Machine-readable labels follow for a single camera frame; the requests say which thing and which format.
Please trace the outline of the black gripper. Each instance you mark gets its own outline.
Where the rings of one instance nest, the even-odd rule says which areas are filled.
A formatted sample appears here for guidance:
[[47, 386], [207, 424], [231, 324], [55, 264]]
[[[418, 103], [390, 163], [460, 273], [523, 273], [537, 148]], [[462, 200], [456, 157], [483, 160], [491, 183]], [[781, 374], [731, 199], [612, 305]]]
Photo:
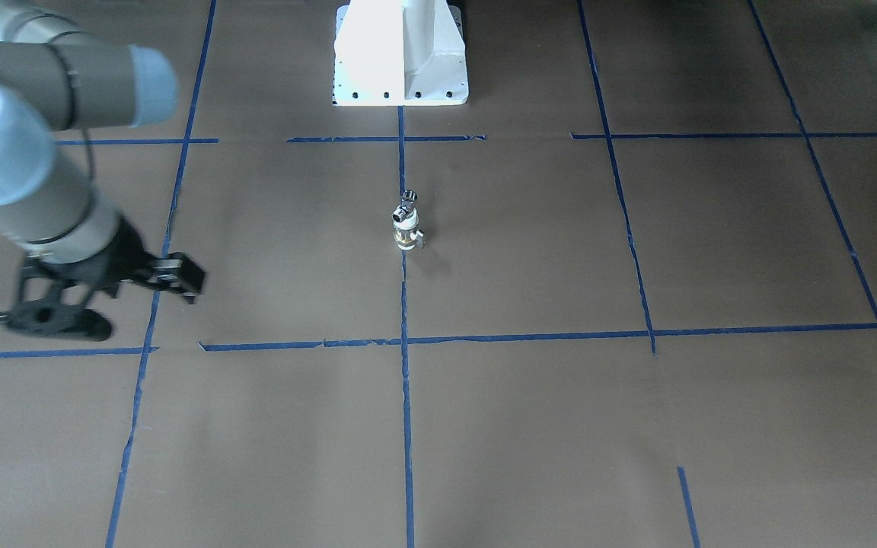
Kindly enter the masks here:
[[109, 244], [81, 265], [81, 282], [108, 298], [119, 296], [122, 284], [180, 296], [195, 303], [204, 292], [206, 271], [190, 256], [155, 259], [128, 218], [120, 218]]

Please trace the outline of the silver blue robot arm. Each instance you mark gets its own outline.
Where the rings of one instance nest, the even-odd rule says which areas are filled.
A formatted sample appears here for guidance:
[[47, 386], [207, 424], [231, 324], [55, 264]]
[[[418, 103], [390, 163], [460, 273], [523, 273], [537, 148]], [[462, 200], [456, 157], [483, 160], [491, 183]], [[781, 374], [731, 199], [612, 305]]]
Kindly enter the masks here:
[[53, 139], [160, 123], [177, 103], [177, 73], [160, 51], [100, 40], [28, 1], [0, 1], [0, 234], [39, 276], [109, 295], [123, 282], [201, 295], [205, 271], [182, 253], [147, 252], [93, 174]]

